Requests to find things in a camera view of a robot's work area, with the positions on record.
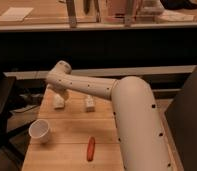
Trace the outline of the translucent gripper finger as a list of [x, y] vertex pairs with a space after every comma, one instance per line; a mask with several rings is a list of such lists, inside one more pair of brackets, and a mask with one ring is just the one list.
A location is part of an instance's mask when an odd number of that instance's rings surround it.
[[69, 98], [69, 92], [65, 91], [65, 92], [61, 93], [60, 96], [66, 101]]

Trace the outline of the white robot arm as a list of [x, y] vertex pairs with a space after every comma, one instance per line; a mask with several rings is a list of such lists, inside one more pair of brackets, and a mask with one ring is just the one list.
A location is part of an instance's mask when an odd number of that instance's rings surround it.
[[46, 76], [47, 84], [56, 93], [70, 89], [112, 102], [125, 171], [173, 171], [165, 131], [146, 81], [136, 76], [77, 76], [71, 70], [67, 62], [57, 62]]

